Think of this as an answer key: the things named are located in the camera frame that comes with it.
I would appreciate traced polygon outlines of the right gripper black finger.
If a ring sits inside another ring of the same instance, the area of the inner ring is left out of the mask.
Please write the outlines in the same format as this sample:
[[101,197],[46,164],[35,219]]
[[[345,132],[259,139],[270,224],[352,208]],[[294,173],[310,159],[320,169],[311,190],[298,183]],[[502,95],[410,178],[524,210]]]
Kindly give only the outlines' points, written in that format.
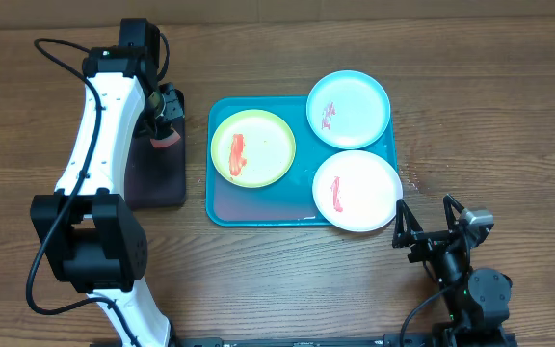
[[397,200],[392,247],[412,246],[418,242],[422,233],[422,226],[418,223],[406,202],[403,199]]
[[447,228],[451,231],[459,231],[464,207],[450,194],[445,195],[442,201]]

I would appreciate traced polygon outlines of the pink and green sponge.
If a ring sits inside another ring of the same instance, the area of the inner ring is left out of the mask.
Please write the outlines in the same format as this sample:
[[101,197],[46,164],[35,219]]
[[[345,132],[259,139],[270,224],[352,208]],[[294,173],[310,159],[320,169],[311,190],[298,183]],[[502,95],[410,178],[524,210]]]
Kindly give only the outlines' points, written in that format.
[[172,127],[160,130],[154,138],[150,138],[150,143],[154,148],[166,148],[174,145],[181,139],[181,135]]

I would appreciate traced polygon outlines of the white plate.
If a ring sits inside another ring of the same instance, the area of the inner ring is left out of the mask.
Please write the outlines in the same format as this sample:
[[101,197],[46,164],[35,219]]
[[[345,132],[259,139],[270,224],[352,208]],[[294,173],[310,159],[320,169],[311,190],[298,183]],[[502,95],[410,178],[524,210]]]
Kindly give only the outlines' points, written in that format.
[[312,196],[332,225],[352,232],[374,231],[396,216],[403,188],[396,170],[380,156],[364,150],[341,151],[317,170]]

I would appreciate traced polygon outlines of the yellow plate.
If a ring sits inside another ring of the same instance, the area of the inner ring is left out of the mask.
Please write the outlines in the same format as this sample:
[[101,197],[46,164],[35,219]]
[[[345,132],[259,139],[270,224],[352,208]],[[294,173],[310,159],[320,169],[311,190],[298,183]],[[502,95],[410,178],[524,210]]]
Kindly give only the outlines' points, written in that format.
[[296,156],[290,126],[274,113],[251,109],[220,123],[210,143],[210,159],[227,182],[261,188],[281,179]]

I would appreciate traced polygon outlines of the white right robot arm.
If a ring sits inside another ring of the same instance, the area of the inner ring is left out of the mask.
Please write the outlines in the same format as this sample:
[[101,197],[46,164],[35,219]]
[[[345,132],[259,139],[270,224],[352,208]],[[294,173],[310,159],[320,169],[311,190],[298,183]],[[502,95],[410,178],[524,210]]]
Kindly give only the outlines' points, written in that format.
[[[514,334],[502,324],[510,317],[512,280],[491,269],[471,266],[471,251],[489,236],[494,218],[485,208],[468,209],[451,195],[443,198],[447,229],[426,232],[407,204],[396,202],[394,248],[409,248],[408,260],[420,262],[438,285],[438,292],[414,308],[400,332],[387,334],[384,343],[394,346],[516,346]],[[436,323],[426,334],[409,334],[414,316],[441,298],[450,320]]]

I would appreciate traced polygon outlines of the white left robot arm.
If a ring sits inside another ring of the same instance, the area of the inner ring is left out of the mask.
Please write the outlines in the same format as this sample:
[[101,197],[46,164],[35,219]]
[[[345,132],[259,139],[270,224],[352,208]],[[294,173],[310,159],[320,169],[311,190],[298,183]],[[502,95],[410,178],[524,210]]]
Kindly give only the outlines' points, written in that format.
[[[97,304],[121,346],[175,346],[170,319],[157,307],[145,280],[146,234],[124,199],[125,172],[134,139],[178,140],[172,127],[182,106],[163,83],[169,58],[160,29],[145,19],[124,19],[119,42],[87,49],[70,73],[85,85],[84,113],[66,169],[50,195],[36,195],[30,217],[40,248],[26,281],[28,306],[59,315]],[[40,307],[33,287],[42,260],[55,278],[85,299]]]

